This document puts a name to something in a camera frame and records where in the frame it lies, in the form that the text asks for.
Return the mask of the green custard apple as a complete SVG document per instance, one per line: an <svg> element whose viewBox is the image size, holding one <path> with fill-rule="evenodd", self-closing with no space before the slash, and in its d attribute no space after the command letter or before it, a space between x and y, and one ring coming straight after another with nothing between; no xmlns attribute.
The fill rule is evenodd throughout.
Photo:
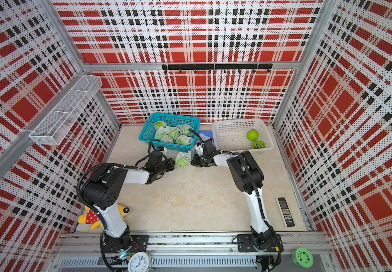
<svg viewBox="0 0 392 272"><path fill-rule="evenodd" d="M175 163L176 163L177 167L188 167L188 166L190 166L190 163L189 163L188 159L184 158L184 157L176 159Z"/></svg>
<svg viewBox="0 0 392 272"><path fill-rule="evenodd" d="M255 141L253 143L253 149L262 149L262 148L265 148L265 147L266 147L266 144L264 142L262 142L262 141Z"/></svg>
<svg viewBox="0 0 392 272"><path fill-rule="evenodd" d="M259 138L259 132L255 129L253 129L247 133L247 139L251 142L257 141L258 138Z"/></svg>

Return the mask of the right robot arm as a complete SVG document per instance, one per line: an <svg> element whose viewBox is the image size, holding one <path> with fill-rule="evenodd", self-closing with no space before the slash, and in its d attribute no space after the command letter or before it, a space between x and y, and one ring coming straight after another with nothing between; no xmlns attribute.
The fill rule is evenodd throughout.
<svg viewBox="0 0 392 272"><path fill-rule="evenodd" d="M282 252L281 236L268 220L263 199L264 175L249 151L217 150L212 139L198 142L192 165L196 167L222 166L230 170L234 184L244 194L249 213L251 240L259 251Z"/></svg>

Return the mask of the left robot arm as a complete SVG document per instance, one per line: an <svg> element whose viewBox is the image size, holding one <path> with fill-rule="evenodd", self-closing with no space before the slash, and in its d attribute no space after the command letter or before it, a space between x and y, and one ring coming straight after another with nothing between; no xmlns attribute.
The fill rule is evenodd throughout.
<svg viewBox="0 0 392 272"><path fill-rule="evenodd" d="M99 217L104 231L101 246L128 250L135 242L130 236L130 227L123 220L118 197L124 184L149 185L174 170L174 160L161 151L147 156L144 167L102 163L96 165L77 181L79 200Z"/></svg>

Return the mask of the sleeved custard apple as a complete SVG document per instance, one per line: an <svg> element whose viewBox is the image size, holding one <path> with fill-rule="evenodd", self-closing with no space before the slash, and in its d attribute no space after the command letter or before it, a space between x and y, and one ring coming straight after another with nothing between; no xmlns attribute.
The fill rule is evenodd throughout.
<svg viewBox="0 0 392 272"><path fill-rule="evenodd" d="M194 134L191 132L193 130L192 126L188 124L183 124L183 125L178 125L177 127L181 130L183 135L188 137L194 136Z"/></svg>
<svg viewBox="0 0 392 272"><path fill-rule="evenodd" d="M164 135L164 136L162 136L162 138L160 139L160 141L161 142L164 142L164 143L174 143L174 140L173 140L173 138L171 137L171 136L169 136L169 135Z"/></svg>
<svg viewBox="0 0 392 272"><path fill-rule="evenodd" d="M167 135L171 136L173 140L176 140L178 136L182 135L181 130L178 127L166 127L165 132Z"/></svg>
<svg viewBox="0 0 392 272"><path fill-rule="evenodd" d="M157 121L154 123L155 130L159 130L160 128L166 128L167 123L165 121Z"/></svg>
<svg viewBox="0 0 392 272"><path fill-rule="evenodd" d="M178 145L190 146L193 143L193 138L186 135L180 135L175 140L175 143Z"/></svg>

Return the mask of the blue plastic tray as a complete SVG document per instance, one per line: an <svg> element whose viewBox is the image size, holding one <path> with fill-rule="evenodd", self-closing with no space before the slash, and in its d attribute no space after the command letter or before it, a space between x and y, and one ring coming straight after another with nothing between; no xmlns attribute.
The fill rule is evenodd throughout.
<svg viewBox="0 0 392 272"><path fill-rule="evenodd" d="M211 130L201 130L198 134L203 141L208 140L209 138L213 139L213 132Z"/></svg>

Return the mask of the teal plastic basket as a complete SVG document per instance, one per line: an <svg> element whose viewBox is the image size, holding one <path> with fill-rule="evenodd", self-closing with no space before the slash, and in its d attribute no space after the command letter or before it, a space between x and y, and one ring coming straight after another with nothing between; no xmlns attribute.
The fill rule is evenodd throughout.
<svg viewBox="0 0 392 272"><path fill-rule="evenodd" d="M155 147L187 153L194 146L201 121L196 117L154 113L143 127L139 140Z"/></svg>

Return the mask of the white plastic basket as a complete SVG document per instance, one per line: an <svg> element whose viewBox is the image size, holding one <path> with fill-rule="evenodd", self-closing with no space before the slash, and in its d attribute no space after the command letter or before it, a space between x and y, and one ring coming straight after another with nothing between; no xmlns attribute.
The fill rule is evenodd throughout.
<svg viewBox="0 0 392 272"><path fill-rule="evenodd" d="M253 143L247 139L247 133L251 130L259 132L257 141L266 144L265 148L253 149ZM218 150L245 151L261 153L274 147L273 139L267 125L261 119L238 119L217 121L212 125L214 143Z"/></svg>

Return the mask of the yellow plush toy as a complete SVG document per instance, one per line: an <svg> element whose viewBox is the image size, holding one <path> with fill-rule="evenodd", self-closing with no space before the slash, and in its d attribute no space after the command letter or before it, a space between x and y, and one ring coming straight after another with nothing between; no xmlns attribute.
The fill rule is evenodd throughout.
<svg viewBox="0 0 392 272"><path fill-rule="evenodd" d="M130 208L118 204L118 209L121 217L125 220L126 215L130 213ZM99 216L87 206L85 206L83 214L78 217L77 221L79 224L88 225L90 230L95 230L99 227L103 228Z"/></svg>

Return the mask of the round pressure gauge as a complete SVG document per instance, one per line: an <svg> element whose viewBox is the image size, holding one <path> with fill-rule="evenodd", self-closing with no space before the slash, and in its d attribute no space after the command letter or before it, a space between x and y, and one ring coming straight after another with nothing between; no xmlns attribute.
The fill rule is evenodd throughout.
<svg viewBox="0 0 392 272"><path fill-rule="evenodd" d="M147 252L138 252L129 260L128 272L149 272L151 266L151 256Z"/></svg>

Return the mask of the white remote control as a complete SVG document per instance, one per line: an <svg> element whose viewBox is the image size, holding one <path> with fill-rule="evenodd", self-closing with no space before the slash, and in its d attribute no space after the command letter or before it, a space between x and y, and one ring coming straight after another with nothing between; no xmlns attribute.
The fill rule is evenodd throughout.
<svg viewBox="0 0 392 272"><path fill-rule="evenodd" d="M286 227L295 227L295 221L291 214L290 208L288 206L287 200L284 197L276 199L281 216L283 218L283 223Z"/></svg>

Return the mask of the green tape spool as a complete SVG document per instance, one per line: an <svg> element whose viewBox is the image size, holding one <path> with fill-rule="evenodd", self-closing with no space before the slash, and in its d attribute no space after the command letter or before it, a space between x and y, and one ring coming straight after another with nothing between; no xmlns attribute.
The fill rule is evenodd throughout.
<svg viewBox="0 0 392 272"><path fill-rule="evenodd" d="M291 253L291 258L293 263L298 267L309 269L314 265L313 255L307 248L304 247L295 249Z"/></svg>

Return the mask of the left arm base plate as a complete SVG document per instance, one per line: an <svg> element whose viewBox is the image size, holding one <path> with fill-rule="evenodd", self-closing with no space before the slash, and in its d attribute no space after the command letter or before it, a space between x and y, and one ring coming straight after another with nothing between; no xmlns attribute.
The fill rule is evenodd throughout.
<svg viewBox="0 0 392 272"><path fill-rule="evenodd" d="M127 235L121 238L111 238L105 235L101 246L104 253L125 253L127 255L144 252L148 246L148 235Z"/></svg>

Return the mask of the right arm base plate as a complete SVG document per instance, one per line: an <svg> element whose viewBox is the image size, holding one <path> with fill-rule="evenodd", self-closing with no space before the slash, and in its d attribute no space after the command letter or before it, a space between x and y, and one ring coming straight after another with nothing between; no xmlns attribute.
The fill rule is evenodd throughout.
<svg viewBox="0 0 392 272"><path fill-rule="evenodd" d="M283 252L284 247L279 234L239 234L237 236L239 252Z"/></svg>

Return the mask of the black hook rail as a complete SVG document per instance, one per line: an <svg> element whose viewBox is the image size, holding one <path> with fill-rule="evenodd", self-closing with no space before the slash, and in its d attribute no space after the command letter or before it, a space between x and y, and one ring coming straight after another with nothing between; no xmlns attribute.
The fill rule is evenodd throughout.
<svg viewBox="0 0 392 272"><path fill-rule="evenodd" d="M271 70L272 63L212 63L212 64L168 64L162 65L164 71L184 71L184 70Z"/></svg>

